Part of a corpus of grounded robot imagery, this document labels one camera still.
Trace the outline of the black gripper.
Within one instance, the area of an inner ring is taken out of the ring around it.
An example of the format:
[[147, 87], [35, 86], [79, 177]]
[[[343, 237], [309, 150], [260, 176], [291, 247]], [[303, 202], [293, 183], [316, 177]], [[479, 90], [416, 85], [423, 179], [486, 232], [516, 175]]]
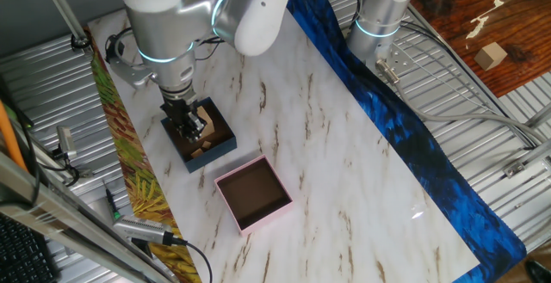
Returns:
[[164, 97], [164, 104], [161, 108], [170, 118], [182, 139], [194, 142], [202, 138], [207, 122], [197, 115], [196, 101], [187, 103], [185, 100]]

